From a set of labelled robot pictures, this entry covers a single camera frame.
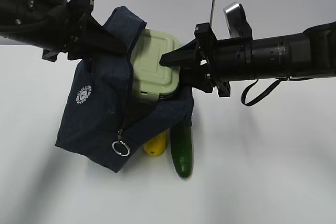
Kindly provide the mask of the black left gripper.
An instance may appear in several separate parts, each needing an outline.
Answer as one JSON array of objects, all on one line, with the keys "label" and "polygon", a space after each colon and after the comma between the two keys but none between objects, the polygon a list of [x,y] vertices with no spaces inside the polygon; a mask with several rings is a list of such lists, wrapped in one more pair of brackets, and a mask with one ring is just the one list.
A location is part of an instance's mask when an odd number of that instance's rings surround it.
[{"label": "black left gripper", "polygon": [[43,60],[55,62],[60,52],[67,53],[68,60],[127,53],[125,43],[92,17],[93,8],[94,0],[70,0],[67,3],[65,19],[58,26],[60,45],[56,49],[43,50]]}]

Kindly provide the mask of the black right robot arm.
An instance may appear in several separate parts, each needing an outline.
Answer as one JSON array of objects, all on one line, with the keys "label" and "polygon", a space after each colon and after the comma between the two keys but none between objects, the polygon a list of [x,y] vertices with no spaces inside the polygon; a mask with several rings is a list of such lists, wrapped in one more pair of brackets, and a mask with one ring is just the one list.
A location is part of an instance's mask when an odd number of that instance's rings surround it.
[{"label": "black right robot arm", "polygon": [[335,77],[335,23],[313,26],[297,34],[253,39],[243,34],[217,39],[209,23],[198,24],[195,38],[165,53],[164,67],[180,69],[180,83],[219,97],[230,96],[233,81]]}]

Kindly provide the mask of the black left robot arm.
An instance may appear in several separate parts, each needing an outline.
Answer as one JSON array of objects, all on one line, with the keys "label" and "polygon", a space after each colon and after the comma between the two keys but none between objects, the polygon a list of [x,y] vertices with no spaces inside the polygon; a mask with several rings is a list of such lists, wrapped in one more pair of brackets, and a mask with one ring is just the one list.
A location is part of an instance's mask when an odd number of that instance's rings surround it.
[{"label": "black left robot arm", "polygon": [[93,18],[93,8],[94,0],[1,0],[1,37],[41,48],[52,62],[59,53],[124,56],[126,44]]}]

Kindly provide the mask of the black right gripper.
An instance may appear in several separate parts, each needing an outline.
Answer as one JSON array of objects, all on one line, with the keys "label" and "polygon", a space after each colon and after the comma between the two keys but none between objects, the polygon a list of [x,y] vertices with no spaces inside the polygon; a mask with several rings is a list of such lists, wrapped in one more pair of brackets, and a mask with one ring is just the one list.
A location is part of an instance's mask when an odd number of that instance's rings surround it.
[{"label": "black right gripper", "polygon": [[[182,67],[180,69],[180,85],[182,86],[196,88],[204,93],[212,93],[213,89],[217,88],[219,97],[230,97],[229,82],[219,79],[219,72],[214,60],[218,40],[210,23],[197,24],[194,36],[196,39],[183,47],[163,54],[160,65]],[[206,60],[206,64],[200,65],[202,58]]]}]

